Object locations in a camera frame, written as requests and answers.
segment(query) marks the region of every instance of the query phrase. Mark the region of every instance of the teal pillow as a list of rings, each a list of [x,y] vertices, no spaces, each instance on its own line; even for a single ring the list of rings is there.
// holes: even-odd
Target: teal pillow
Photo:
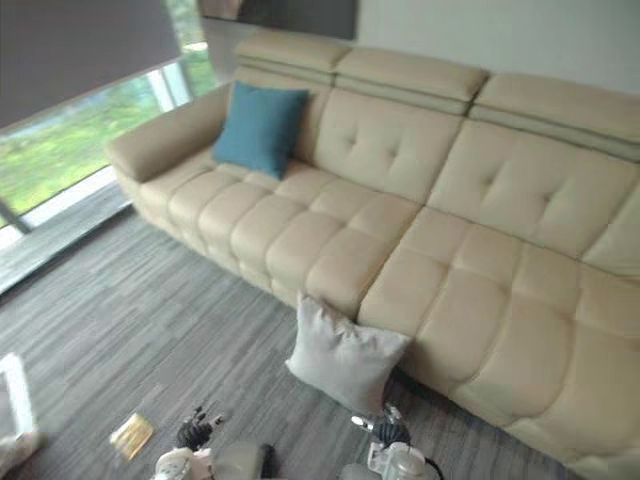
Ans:
[[[213,146],[216,161],[282,179],[308,97],[307,90],[258,88],[235,82],[229,116]]]

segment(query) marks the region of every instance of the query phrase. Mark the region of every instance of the roller shade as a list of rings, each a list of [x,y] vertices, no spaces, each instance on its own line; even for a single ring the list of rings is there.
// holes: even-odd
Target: roller shade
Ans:
[[[0,0],[0,129],[179,56],[164,0]]]

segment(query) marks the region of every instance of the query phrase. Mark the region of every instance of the gray carpet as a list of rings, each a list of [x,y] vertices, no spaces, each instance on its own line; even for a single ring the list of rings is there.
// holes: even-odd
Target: gray carpet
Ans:
[[[369,439],[288,374],[294,339],[291,308],[126,215],[0,303],[0,353],[24,358],[52,434],[9,478],[144,480],[198,403],[230,417],[214,449],[271,443],[281,477],[335,478],[364,459]],[[435,393],[394,379],[389,396],[448,479],[574,478]],[[126,464],[108,437],[134,411],[156,434]]]

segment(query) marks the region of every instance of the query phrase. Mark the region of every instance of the sofa armrest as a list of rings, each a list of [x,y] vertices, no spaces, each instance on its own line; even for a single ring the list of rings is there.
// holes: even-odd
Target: sofa armrest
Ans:
[[[107,145],[111,163],[145,182],[214,142],[227,116],[230,85],[127,132]]]

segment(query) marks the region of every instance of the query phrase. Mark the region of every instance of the sofa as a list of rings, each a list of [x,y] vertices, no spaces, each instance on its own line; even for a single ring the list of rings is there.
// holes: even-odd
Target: sofa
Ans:
[[[108,146],[139,214],[410,335],[412,378],[584,477],[640,478],[639,97],[271,31],[236,54],[311,92],[284,179],[212,158],[224,85]]]

